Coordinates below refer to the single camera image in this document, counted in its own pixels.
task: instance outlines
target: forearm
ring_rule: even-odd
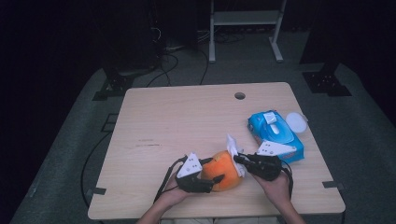
[[[172,206],[157,201],[150,209],[136,222],[138,224],[157,224],[163,214]]]
[[[291,203],[284,204],[277,208],[280,212],[280,215],[285,219],[285,222],[288,224],[305,224],[303,218],[298,214],[295,210],[294,206]]]

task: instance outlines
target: black cable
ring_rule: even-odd
[[[230,34],[226,34],[226,33],[219,33],[216,35],[215,37],[215,42],[217,44],[222,44],[222,45],[231,45],[234,44],[236,42],[242,41],[245,39],[245,35],[244,34],[240,34],[241,36],[238,37],[237,35],[230,35]]]
[[[167,49],[163,55],[167,55],[169,53],[175,53],[177,51],[180,51],[180,50],[183,50],[183,49],[187,49],[187,48],[188,48],[187,46],[180,46],[180,47],[178,47],[176,49]]]
[[[169,75],[168,75],[168,73],[163,69],[163,64],[161,63],[161,70],[163,70],[163,72],[165,73],[165,75],[166,75],[166,78],[167,78],[167,80],[168,80],[168,86],[172,86],[172,84],[171,84],[171,78],[169,77]]]
[[[202,50],[199,49],[199,51],[201,51],[202,54],[204,54],[205,60],[206,60],[206,68],[205,68],[204,74],[201,77],[201,81],[199,82],[199,84],[202,85],[202,83],[204,82],[204,78],[206,76],[207,68],[209,67],[209,59],[207,58],[207,55]]]
[[[162,72],[161,74],[159,74],[158,76],[156,76],[155,78],[153,78],[153,79],[146,85],[146,87],[148,87],[148,86],[149,86],[153,81],[155,81],[155,79],[157,79],[158,77],[161,77],[161,76],[163,76],[163,75],[167,75],[167,76],[168,76],[167,73],[170,72],[170,71],[172,71],[173,69],[175,69],[175,68],[177,67],[177,65],[178,65],[178,58],[177,58],[176,56],[174,56],[174,55],[172,55],[172,54],[164,54],[164,55],[173,57],[173,58],[176,60],[175,65],[173,65],[169,70],[164,71],[164,72]]]
[[[291,198],[291,194],[293,193],[293,186],[294,186],[294,181],[293,181],[293,172],[291,170],[291,167],[289,166],[289,164],[285,161],[282,161],[283,163],[285,163],[288,168],[284,168],[282,167],[282,171],[285,172],[285,174],[288,176],[289,179],[289,196]]]
[[[84,200],[84,203],[87,207],[89,207],[90,205],[88,204],[87,199],[85,198],[85,193],[84,193],[84,172],[85,172],[85,168],[87,167],[87,163],[90,160],[91,155],[93,154],[93,152],[98,148],[98,146],[113,132],[108,132],[106,133],[100,140],[99,142],[96,143],[96,145],[91,149],[90,154],[88,155],[87,159],[84,162],[84,166],[82,167],[82,171],[81,171],[81,176],[80,176],[80,180],[79,180],[79,186],[80,186],[80,190],[81,190],[81,195],[82,195],[82,199]]]
[[[158,191],[157,191],[157,195],[156,195],[155,198],[154,198],[154,202],[156,202],[156,201],[160,198],[161,194],[163,194],[163,189],[165,188],[166,183],[168,182],[169,177],[171,176],[172,171],[173,171],[174,167],[176,166],[176,164],[178,164],[178,163],[181,162],[181,161],[185,161],[186,159],[187,159],[187,156],[184,156],[183,158],[180,158],[180,159],[178,159],[177,161],[175,161],[175,162],[168,168],[168,171],[166,172],[166,175],[165,175],[165,177],[163,178],[163,183],[161,184],[160,188],[159,188]]]
[[[165,193],[165,192],[167,192],[167,191],[171,191],[172,189],[176,189],[176,188],[178,188],[178,185],[172,187],[171,189],[166,189],[166,190],[164,190],[163,193]]]

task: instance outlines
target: white shelf frame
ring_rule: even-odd
[[[214,1],[210,3],[210,38],[209,38],[209,62],[216,61],[215,26],[218,25],[275,25],[274,35],[269,37],[271,48],[278,63],[283,62],[282,54],[277,46],[277,38],[282,24],[287,0],[282,0],[280,10],[267,11],[215,11]]]

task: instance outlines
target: dark background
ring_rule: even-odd
[[[162,53],[152,44],[150,26],[189,42],[191,31],[208,28],[209,1],[161,1],[161,7],[143,0],[0,4],[0,220],[8,222],[91,75],[104,63],[131,69],[155,65]],[[224,10],[275,6],[275,1],[217,1]],[[289,0],[282,30],[311,29],[301,63],[336,57],[396,123],[395,9],[390,0]],[[191,24],[173,29],[179,21]]]

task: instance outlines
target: wire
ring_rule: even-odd
[[[157,191],[157,195],[156,195],[155,198],[154,198],[154,203],[160,198],[161,194],[164,193],[163,189],[165,188],[166,183],[168,182],[169,177],[171,176],[172,171],[173,171],[174,167],[176,166],[176,164],[178,164],[179,162],[184,162],[184,161],[186,161],[186,159],[187,159],[187,156],[184,156],[183,158],[180,158],[180,159],[178,159],[177,161],[175,161],[175,162],[168,168],[168,171],[166,172],[166,175],[165,175],[165,177],[163,178],[163,183],[161,184],[160,188],[159,188],[158,191]]]
[[[87,198],[85,198],[85,193],[84,193],[84,173],[85,173],[85,168],[87,167],[87,163],[90,160],[90,157],[92,155],[92,153],[98,148],[98,146],[113,132],[108,132],[106,133],[100,140],[99,142],[96,143],[96,145],[91,149],[90,154],[88,155],[87,159],[84,162],[84,166],[82,167],[82,171],[81,171],[81,176],[79,179],[79,186],[80,186],[80,190],[81,190],[81,196],[82,199],[84,200],[84,203],[87,207],[89,207],[90,205],[88,204]]]
[[[199,85],[202,85],[202,83],[204,82],[204,78],[206,76],[207,68],[209,67],[209,59],[207,58],[207,55],[202,50],[199,50],[199,51],[201,51],[202,54],[204,54],[205,59],[206,59],[206,68],[205,68],[204,74],[201,77],[201,81],[199,82]]]
[[[203,35],[198,36],[198,43],[206,40],[209,37],[209,34],[210,34],[210,32],[208,30],[198,31],[197,33],[198,34],[199,33],[204,33]]]
[[[216,35],[215,41],[218,44],[231,45],[245,39],[244,34],[240,34],[240,35],[241,36],[219,33],[218,35]]]
[[[151,30],[156,30],[156,31],[158,31],[157,40],[153,40],[153,41],[154,41],[154,42],[157,42],[158,40],[160,40],[160,39],[161,39],[161,30],[158,29],[157,27],[151,27]]]
[[[175,187],[172,187],[171,189],[166,189],[166,190],[164,190],[164,191],[162,192],[162,194],[165,193],[165,192],[167,192],[167,191],[170,191],[170,190],[172,190],[172,189],[176,189],[177,187],[178,187],[178,185],[176,185]]]
[[[291,167],[289,166],[289,164],[287,162],[285,162],[285,161],[282,161],[282,162],[285,163],[289,167],[289,169],[282,167],[282,171],[285,172],[285,174],[288,176],[288,179],[289,179],[289,196],[291,198],[291,194],[293,193],[293,186],[294,186],[293,172],[292,172]]]
[[[155,81],[155,79],[157,79],[158,77],[161,77],[161,76],[163,76],[163,75],[166,75],[166,76],[167,76],[167,78],[168,78],[168,85],[170,85],[170,78],[169,78],[169,76],[168,76],[167,73],[170,72],[170,71],[172,71],[173,69],[175,69],[175,68],[177,67],[177,65],[178,65],[178,58],[177,58],[176,56],[172,55],[172,54],[164,54],[164,55],[173,57],[173,58],[176,60],[175,65],[173,65],[173,66],[172,66],[169,70],[167,70],[167,71],[163,70],[163,72],[160,73],[160,74],[159,74],[158,76],[156,76],[155,78],[153,78],[153,79],[146,85],[146,87],[148,87],[149,85],[151,85],[151,83],[152,83],[153,81]]]
[[[186,48],[186,46],[180,45],[180,46],[177,46],[177,47],[165,48],[164,50],[166,51],[166,53],[173,53],[173,52],[176,52],[178,50],[185,49],[185,48]]]

